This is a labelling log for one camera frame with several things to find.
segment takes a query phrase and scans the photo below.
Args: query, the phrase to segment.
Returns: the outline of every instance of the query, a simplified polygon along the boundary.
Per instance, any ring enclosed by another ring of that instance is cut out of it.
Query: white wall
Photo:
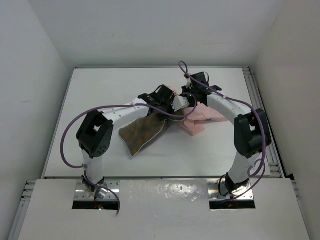
[[[0,1],[0,239],[41,177],[70,73],[27,0]]]
[[[287,0],[256,77],[285,167],[297,181],[312,239],[320,239],[320,2]]]
[[[68,66],[250,65],[284,0],[29,0]]]

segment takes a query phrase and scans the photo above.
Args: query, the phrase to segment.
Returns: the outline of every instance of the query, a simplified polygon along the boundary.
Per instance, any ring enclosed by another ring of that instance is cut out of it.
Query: white panel
[[[285,170],[320,239],[320,2],[287,0],[256,63],[256,77]]]
[[[284,0],[29,0],[75,65],[249,65]]]
[[[210,210],[202,180],[121,181],[119,215],[72,209],[76,183],[38,180],[19,240],[308,239],[289,179],[263,179],[256,209],[238,210]],[[185,195],[188,186],[195,192]]]
[[[206,71],[210,84],[220,86],[233,98],[250,103],[241,68],[191,68],[190,73]],[[186,79],[178,68],[76,69],[67,93],[54,139],[46,177],[79,177],[82,169],[67,167],[60,155],[60,141],[66,126],[80,113],[97,106],[126,104],[138,95],[151,93],[159,85],[181,92]],[[65,140],[66,159],[81,165],[83,157],[76,133],[83,118],[76,122]],[[109,150],[103,155],[106,177],[222,176],[235,156],[234,127],[230,122],[208,123],[206,130],[190,136],[178,126],[171,127],[156,142],[131,157],[114,131]],[[270,175],[267,165],[266,175]]]
[[[0,239],[41,176],[68,78],[27,0],[0,1]]]

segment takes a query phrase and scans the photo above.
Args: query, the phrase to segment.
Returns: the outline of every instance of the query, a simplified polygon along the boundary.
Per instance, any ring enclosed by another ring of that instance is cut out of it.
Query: wall
[[[255,66],[286,169],[297,181],[312,239],[320,239],[320,2],[287,0]]]
[[[68,66],[250,65],[284,0],[29,0]]]
[[[0,1],[0,239],[41,177],[70,73],[27,0]]]

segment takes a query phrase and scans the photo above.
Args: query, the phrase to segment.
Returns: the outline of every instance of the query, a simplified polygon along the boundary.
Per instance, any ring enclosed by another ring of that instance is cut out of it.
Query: pink towel
[[[186,108],[183,110],[183,113],[186,115],[190,113],[192,109],[192,107]],[[198,103],[195,111],[183,122],[179,123],[179,125],[192,136],[195,136],[205,130],[202,121],[226,122],[228,120],[218,111],[207,107],[203,103]]]

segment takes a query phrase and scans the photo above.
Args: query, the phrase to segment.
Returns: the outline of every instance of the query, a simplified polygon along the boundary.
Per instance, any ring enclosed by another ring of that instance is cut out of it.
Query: folded cloth
[[[185,108],[183,114],[189,114],[192,109],[193,107]],[[203,103],[198,103],[195,111],[186,117],[183,122],[179,123],[179,126],[188,131],[192,136],[195,136],[205,130],[202,121],[226,122],[228,120],[218,111],[207,107]]]
[[[181,115],[182,111],[178,111],[176,114]],[[128,126],[121,128],[119,136],[133,157],[162,136],[170,126],[181,121],[183,119],[179,120],[179,118],[161,121],[157,114],[154,113],[150,116],[139,118]]]

